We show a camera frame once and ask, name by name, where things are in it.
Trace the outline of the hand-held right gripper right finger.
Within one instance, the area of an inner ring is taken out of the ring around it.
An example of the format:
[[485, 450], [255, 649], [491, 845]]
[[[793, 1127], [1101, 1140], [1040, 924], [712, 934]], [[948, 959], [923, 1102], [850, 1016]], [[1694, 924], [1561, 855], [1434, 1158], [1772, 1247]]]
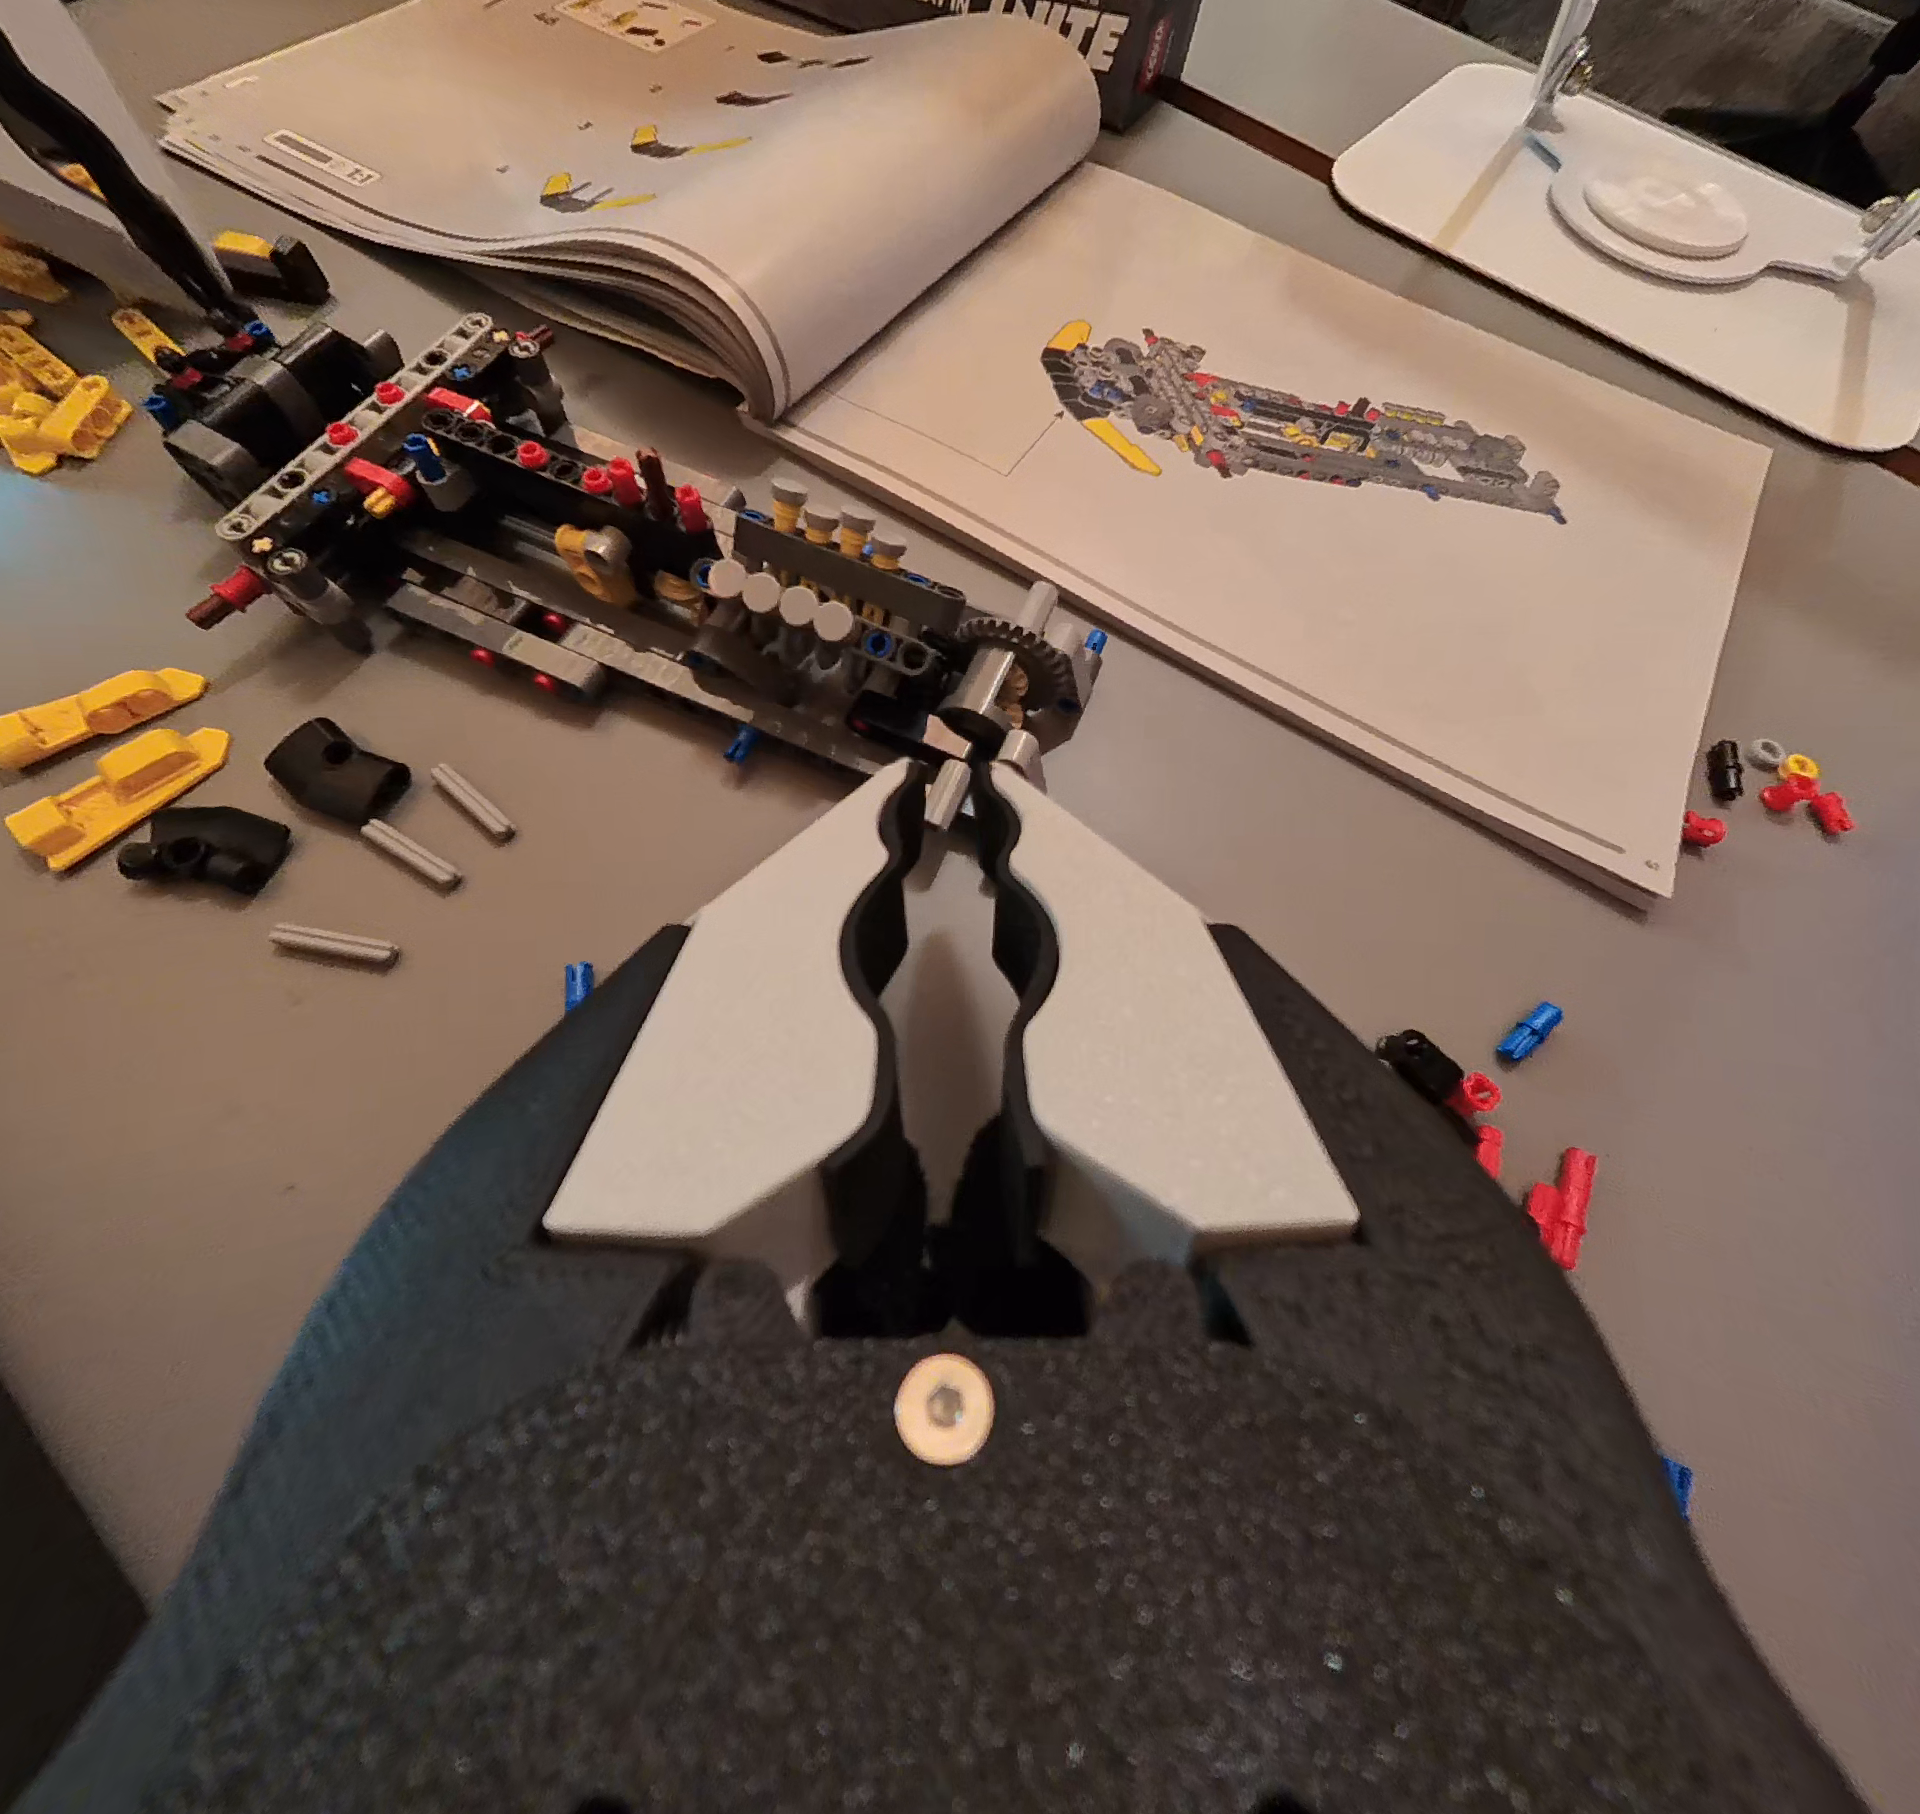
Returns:
[[948, 855], [948, 1323], [1072, 1339], [1124, 1272], [1358, 1241], [1225, 934], [1026, 776]]

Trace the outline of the white instruction booklet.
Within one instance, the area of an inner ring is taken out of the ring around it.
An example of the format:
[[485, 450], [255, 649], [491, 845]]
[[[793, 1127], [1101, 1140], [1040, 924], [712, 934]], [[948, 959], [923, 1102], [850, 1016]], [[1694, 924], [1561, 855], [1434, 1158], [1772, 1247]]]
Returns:
[[732, 386], [771, 439], [1668, 899], [1771, 454], [1092, 161], [1021, 15], [408, 0], [163, 145]]

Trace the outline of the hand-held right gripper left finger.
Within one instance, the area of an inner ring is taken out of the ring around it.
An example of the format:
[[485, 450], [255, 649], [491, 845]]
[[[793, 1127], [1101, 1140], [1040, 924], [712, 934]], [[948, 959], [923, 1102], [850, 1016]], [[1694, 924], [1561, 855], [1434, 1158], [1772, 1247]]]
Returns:
[[548, 1241], [756, 1262], [828, 1336], [948, 1318], [882, 1004], [924, 790], [909, 763], [870, 776], [684, 927], [544, 1211]]

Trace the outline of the pile of yellow lego pieces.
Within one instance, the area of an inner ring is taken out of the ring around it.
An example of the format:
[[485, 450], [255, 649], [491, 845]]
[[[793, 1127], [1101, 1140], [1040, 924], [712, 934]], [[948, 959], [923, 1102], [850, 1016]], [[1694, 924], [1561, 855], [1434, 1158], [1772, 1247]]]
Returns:
[[40, 479], [93, 462], [133, 419], [130, 403], [85, 375], [36, 332], [40, 311], [70, 288], [39, 248], [3, 238], [3, 449], [13, 471]]

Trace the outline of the white stand base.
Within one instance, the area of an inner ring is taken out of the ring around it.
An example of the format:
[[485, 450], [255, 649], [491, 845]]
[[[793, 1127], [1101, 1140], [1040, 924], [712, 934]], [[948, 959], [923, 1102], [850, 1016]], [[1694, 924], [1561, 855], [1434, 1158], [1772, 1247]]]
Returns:
[[1869, 213], [1463, 65], [1334, 159], [1358, 216], [1839, 453], [1916, 444], [1916, 194]]

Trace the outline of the lego car chassis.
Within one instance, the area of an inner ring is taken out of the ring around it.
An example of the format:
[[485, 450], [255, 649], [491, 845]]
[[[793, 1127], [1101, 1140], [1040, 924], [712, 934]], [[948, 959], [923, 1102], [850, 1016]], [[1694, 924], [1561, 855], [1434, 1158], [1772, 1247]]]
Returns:
[[382, 615], [559, 699], [625, 684], [709, 716], [732, 766], [921, 764], [940, 824], [979, 766], [1043, 776], [1106, 649], [1050, 580], [1000, 615], [794, 477], [747, 492], [587, 434], [548, 340], [472, 313], [413, 356], [325, 323], [149, 349], [145, 406], [232, 556], [191, 623], [277, 601], [369, 652]]

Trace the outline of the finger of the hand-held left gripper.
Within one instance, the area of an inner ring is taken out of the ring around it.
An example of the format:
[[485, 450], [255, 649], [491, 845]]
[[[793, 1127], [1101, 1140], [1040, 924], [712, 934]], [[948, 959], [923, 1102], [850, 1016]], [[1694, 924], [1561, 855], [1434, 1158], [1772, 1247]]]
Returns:
[[3, 229], [136, 302], [252, 323], [63, 0], [3, 0]]
[[[138, 183], [164, 200], [179, 218], [200, 213], [195, 200], [179, 196], [179, 185], [168, 164], [112, 77], [54, 75], [53, 84], [63, 99], [69, 99], [108, 137]], [[86, 194], [45, 164], [42, 159], [53, 152], [53, 146], [51, 137], [39, 135], [18, 113], [5, 108], [5, 235], [63, 265], [93, 275], [120, 295], [179, 311], [205, 311], [200, 298], [182, 290], [140, 252], [100, 196]]]

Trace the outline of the yellow lego panel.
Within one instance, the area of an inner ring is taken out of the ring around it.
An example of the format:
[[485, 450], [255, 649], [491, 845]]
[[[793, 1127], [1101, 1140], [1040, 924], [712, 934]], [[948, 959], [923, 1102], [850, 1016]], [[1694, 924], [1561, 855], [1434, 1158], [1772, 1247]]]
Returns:
[[223, 771], [228, 750], [218, 726], [151, 726], [111, 747], [81, 784], [7, 816], [7, 834], [48, 873], [70, 873]]
[[3, 769], [24, 772], [95, 740], [117, 738], [205, 699], [209, 679], [179, 668], [125, 671], [54, 700], [3, 715]]

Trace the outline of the black yellow lego connector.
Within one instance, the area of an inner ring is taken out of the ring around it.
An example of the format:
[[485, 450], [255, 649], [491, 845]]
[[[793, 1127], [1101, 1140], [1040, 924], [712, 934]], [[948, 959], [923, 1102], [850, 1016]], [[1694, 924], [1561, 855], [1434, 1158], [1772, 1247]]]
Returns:
[[299, 308], [319, 308], [333, 301], [330, 280], [306, 243], [282, 237], [266, 238], [240, 231], [223, 231], [211, 241], [211, 255], [228, 284], [248, 298], [266, 296]]

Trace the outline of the pile of small lego pins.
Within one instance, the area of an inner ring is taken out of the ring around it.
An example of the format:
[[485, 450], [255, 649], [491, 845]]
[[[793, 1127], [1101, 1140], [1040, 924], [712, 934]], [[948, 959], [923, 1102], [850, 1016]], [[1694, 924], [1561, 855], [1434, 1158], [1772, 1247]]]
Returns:
[[[1502, 1177], [1506, 1137], [1495, 1117], [1505, 1094], [1491, 1075], [1461, 1067], [1428, 1034], [1412, 1029], [1379, 1039], [1373, 1053], [1414, 1097], [1450, 1118], [1448, 1127], [1488, 1179]], [[1561, 1277], [1575, 1272], [1596, 1168], [1596, 1155], [1567, 1149], [1554, 1177], [1527, 1190], [1516, 1219], [1539, 1239], [1543, 1255], [1525, 1259], [1520, 1280], [1527, 1286], [1513, 1304], [1534, 1320], [1546, 1312], [1548, 1325], [1506, 1328], [1515, 1370], [1525, 1372], [1525, 1392], [1539, 1408], [1536, 1425], [1585, 1450], [1611, 1433], [1607, 1416], [1637, 1423], [1611, 1368], [1595, 1366], [1603, 1361], [1595, 1332], [1572, 1334], [1572, 1292], [1561, 1280], [1548, 1282], [1544, 1269], [1553, 1265]]]

